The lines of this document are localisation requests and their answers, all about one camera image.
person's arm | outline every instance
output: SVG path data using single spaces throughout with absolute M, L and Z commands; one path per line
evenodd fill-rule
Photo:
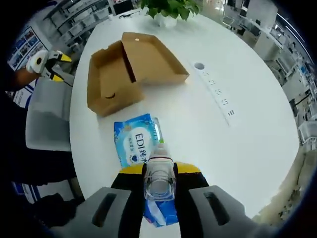
M 9 80 L 6 90 L 7 91 L 17 91 L 24 88 L 26 85 L 40 77 L 38 73 L 30 73 L 26 68 L 21 68 L 14 72 L 12 78 Z

blue tissue pack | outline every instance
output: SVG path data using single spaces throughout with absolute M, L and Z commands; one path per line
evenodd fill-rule
M 121 166 L 146 163 L 158 136 L 150 114 L 114 123 L 114 143 Z
M 123 168 L 146 163 L 152 148 L 160 142 L 163 142 L 163 138 L 158 119 L 152 120 L 150 114 L 114 123 L 114 143 Z M 174 200 L 165 202 L 147 200 L 143 215 L 155 227 L 178 222 Z

green leaves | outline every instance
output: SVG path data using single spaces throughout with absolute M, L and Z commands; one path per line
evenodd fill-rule
M 189 16 L 189 10 L 186 9 L 186 8 L 184 8 L 184 7 L 179 7 L 177 10 L 178 10 L 178 12 L 179 12 L 179 14 L 180 14 L 180 17 L 181 17 L 183 20 L 187 21 L 187 18 L 188 18 L 188 16 Z
M 149 0 L 141 0 L 141 9 L 143 9 L 148 4 L 149 4 Z
M 190 12 L 198 14 L 200 11 L 194 0 L 141 0 L 141 8 L 145 6 L 149 8 L 148 15 L 152 18 L 161 13 L 164 17 L 176 19 L 180 15 L 183 20 L 187 20 Z
M 173 17 L 174 19 L 176 19 L 178 17 L 178 12 L 177 11 L 170 12 L 169 15 Z
M 199 8 L 198 8 L 198 6 L 197 5 L 194 5 L 193 6 L 193 10 L 194 10 L 194 12 L 196 13 L 196 15 L 198 14 L 198 12 L 199 12 Z
M 167 2 L 172 10 L 183 6 L 182 3 L 180 3 L 176 0 L 167 0 Z
M 168 13 L 166 10 L 162 10 L 162 11 L 161 11 L 161 14 L 162 14 L 163 16 L 168 16 L 168 15 L 169 15 L 169 13 Z
M 154 16 L 158 13 L 158 9 L 157 8 L 150 8 L 148 11 L 148 15 L 150 15 L 153 19 Z

plastic water bottle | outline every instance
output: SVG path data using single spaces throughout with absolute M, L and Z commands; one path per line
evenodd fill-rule
M 157 144 L 147 162 L 144 177 L 144 197 L 152 201 L 170 201 L 175 198 L 174 162 L 166 144 Z

potted plant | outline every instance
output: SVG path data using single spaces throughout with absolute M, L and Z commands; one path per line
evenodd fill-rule
M 194 0 L 141 0 L 141 9 L 144 7 L 149 9 L 147 14 L 156 18 L 160 26 L 176 25 L 178 16 L 186 21 L 190 12 L 198 14 L 200 10 Z

